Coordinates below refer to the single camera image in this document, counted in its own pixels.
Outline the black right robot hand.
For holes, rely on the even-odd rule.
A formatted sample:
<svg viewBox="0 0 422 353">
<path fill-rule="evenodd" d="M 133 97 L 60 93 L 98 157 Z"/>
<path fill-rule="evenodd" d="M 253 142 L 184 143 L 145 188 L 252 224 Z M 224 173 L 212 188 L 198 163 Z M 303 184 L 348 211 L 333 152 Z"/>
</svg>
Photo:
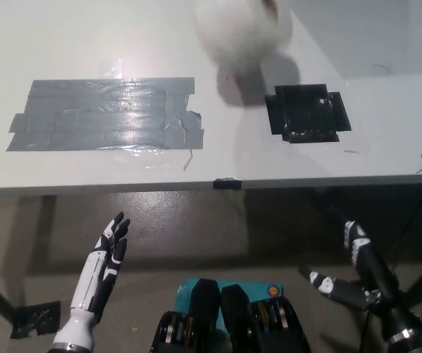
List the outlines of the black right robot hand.
<svg viewBox="0 0 422 353">
<path fill-rule="evenodd" d="M 343 245 L 359 282 L 324 275 L 307 266 L 298 272 L 325 298 L 379 318 L 389 352 L 422 352 L 422 323 L 407 309 L 398 280 L 356 221 L 343 224 Z"/>
</svg>

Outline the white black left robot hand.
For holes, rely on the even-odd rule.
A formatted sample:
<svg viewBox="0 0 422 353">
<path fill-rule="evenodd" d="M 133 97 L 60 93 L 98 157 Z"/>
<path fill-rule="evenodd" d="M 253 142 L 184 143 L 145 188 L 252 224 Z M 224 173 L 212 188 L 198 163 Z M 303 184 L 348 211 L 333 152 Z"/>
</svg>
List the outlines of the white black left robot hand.
<svg viewBox="0 0 422 353">
<path fill-rule="evenodd" d="M 54 337 L 50 352 L 92 352 L 93 330 L 115 286 L 127 248 L 130 220 L 119 212 L 88 254 L 70 305 L 70 316 Z"/>
</svg>

